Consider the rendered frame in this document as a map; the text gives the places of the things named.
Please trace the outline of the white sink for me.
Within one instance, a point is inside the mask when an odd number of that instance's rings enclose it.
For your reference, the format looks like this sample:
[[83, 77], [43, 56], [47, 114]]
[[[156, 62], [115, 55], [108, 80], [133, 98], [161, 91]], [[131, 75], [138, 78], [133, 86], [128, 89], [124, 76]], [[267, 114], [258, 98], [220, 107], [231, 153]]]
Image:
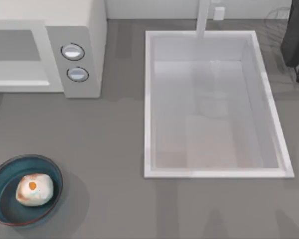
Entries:
[[294, 178], [253, 30], [147, 31], [146, 178]]

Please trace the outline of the small microwave knob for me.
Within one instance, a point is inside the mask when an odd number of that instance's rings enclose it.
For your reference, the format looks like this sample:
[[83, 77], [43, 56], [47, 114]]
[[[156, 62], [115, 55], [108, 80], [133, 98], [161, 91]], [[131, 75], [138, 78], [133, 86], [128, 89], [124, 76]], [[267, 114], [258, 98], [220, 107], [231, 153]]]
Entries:
[[88, 71], [82, 67], [68, 69], [66, 75], [73, 82], [84, 82], [89, 78]]

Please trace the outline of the pale microwave oven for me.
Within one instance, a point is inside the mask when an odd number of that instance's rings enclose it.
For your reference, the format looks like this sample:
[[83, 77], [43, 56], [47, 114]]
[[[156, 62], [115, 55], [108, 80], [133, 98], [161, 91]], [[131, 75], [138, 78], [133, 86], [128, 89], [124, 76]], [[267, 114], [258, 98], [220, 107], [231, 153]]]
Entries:
[[[104, 0], [0, 0], [0, 20], [44, 22], [67, 98], [98, 98], [101, 92], [107, 17]], [[61, 54], [69, 43], [80, 45], [85, 55], [70, 61]], [[66, 72], [82, 67], [89, 73], [84, 82], [71, 81]]]

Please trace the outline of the large microwave knob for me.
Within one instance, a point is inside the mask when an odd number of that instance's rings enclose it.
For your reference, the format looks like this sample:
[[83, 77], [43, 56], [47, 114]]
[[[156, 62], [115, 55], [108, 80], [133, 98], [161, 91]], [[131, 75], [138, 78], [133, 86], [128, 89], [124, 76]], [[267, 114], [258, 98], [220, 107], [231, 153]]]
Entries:
[[85, 55], [84, 49], [80, 45], [75, 43], [69, 43], [62, 46], [60, 51], [62, 56], [70, 61], [78, 61]]

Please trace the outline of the tall white tap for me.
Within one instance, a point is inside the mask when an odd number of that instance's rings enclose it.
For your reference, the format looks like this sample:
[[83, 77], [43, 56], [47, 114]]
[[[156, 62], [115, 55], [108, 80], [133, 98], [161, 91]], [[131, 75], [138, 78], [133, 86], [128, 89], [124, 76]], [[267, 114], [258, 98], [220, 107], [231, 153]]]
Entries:
[[197, 14], [197, 22], [196, 22], [197, 37], [204, 36], [210, 2], [211, 2], [211, 0], [199, 0], [198, 1], [198, 14]]

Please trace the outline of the white bun with orange spot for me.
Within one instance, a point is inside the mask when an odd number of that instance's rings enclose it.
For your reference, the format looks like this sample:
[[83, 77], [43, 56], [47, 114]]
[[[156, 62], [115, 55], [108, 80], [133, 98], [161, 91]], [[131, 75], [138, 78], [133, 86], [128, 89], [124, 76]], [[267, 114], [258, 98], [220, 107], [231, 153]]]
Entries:
[[17, 185], [15, 198], [26, 207], [46, 204], [53, 196], [53, 181], [47, 174], [29, 174], [22, 177]]

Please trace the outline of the microwave door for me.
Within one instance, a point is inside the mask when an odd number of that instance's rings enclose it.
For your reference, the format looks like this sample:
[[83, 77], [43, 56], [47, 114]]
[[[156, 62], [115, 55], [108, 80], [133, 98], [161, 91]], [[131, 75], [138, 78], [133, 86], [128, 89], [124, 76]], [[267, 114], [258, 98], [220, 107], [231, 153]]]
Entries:
[[45, 24], [0, 20], [0, 93], [61, 93]]

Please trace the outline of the dark blue bowl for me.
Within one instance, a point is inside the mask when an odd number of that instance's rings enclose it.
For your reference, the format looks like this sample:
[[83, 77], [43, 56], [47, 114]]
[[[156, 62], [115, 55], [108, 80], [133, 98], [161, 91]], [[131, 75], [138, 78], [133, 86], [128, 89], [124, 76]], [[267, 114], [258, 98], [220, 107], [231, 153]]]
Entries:
[[[43, 173], [53, 182], [52, 198], [44, 205], [26, 207], [15, 198], [22, 177]], [[63, 190], [63, 175], [51, 159], [35, 154], [11, 158], [0, 165], [0, 223], [10, 227], [31, 227], [37, 225], [56, 210]]]

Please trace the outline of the white wall socket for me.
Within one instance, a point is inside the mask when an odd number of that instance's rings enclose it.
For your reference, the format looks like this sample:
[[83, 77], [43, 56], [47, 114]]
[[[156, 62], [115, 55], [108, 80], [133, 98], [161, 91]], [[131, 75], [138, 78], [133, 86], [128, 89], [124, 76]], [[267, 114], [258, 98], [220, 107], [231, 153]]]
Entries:
[[214, 9], [213, 20], [223, 20], [225, 17], [225, 7], [219, 6]]

